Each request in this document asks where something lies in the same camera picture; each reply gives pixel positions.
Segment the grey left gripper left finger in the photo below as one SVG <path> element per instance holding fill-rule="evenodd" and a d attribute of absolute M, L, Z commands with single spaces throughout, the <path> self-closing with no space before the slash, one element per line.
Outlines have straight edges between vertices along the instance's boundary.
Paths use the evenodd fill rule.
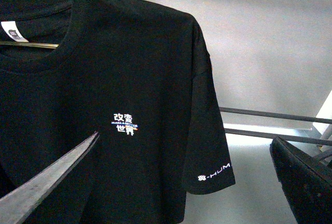
<path fill-rule="evenodd" d="M 94 132 L 38 175 L 1 198 L 1 223 L 24 223 L 41 202 L 95 146 L 100 135 Z"/>

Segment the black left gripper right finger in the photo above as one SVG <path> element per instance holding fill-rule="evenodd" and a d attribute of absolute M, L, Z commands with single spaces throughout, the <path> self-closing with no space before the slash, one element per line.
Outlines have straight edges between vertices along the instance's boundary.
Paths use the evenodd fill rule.
<path fill-rule="evenodd" d="M 297 223 L 331 223 L 331 168 L 280 137 L 270 154 Z"/>

